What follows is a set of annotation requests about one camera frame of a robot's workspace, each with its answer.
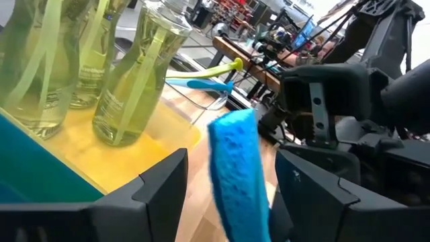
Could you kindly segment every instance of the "bottle neck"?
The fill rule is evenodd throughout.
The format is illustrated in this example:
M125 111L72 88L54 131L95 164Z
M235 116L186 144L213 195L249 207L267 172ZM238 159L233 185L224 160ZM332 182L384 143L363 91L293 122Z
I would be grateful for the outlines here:
M187 9L188 0L161 0L161 3L175 13L183 15Z

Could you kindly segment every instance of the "blue sponge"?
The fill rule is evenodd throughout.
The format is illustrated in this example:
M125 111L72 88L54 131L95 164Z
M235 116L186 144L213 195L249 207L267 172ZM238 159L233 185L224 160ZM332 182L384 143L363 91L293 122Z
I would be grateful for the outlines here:
M254 110L230 112L208 128L213 193L228 240L270 242Z

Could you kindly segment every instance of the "blue brush handle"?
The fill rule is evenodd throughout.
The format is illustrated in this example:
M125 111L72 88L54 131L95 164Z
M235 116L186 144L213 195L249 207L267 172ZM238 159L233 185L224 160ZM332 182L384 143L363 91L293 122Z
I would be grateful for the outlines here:
M233 91L233 82L228 84L217 83L215 81L207 79L174 79L167 78L166 82L170 85L178 85L181 87L187 87L191 89L198 89L202 91L227 91L231 93Z

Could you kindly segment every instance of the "green liquid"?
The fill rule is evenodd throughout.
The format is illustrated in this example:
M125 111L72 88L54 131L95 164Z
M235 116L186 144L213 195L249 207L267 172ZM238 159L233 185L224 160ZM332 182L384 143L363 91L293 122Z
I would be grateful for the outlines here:
M149 118L160 98L165 84L165 74L170 60L191 32L191 27L178 26L162 17L147 3L140 12L138 29L134 44L119 65L110 73L95 117L93 129L96 135L105 143L114 146L124 146L134 143L144 131ZM156 39L160 32L166 32L162 40ZM138 72L145 62L149 47L153 41L161 41L161 48L155 57L153 67L148 67L144 77ZM130 96L136 82L146 83L137 96ZM125 129L118 130L124 121L125 109L129 102L138 104L132 111L130 121Z
M55 134L64 120L79 72L79 25L90 0L62 2L60 30L46 95L42 96L45 57L24 96L6 105L17 87L41 36L44 8L51 0L17 0L0 35L0 106L41 138Z
M79 82L73 94L71 108L88 108L95 105L103 88L105 73L110 71L114 60L115 28L121 13L130 0L110 0L98 29L88 59L84 60ZM81 46L87 39L92 20L97 12L98 1L90 9L84 23Z

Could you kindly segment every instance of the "glass bottle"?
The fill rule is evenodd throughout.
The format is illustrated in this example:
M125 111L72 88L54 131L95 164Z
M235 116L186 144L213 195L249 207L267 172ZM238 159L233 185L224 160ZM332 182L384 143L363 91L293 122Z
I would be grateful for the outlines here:
M131 0L97 0L83 22L81 69L71 108L88 108L97 103L114 60L115 29Z
M0 34L0 107L41 138L59 130L79 73L92 0L16 0Z
M109 74L93 129L112 146L135 142L160 98L170 60L192 31L185 0L145 1L134 43Z

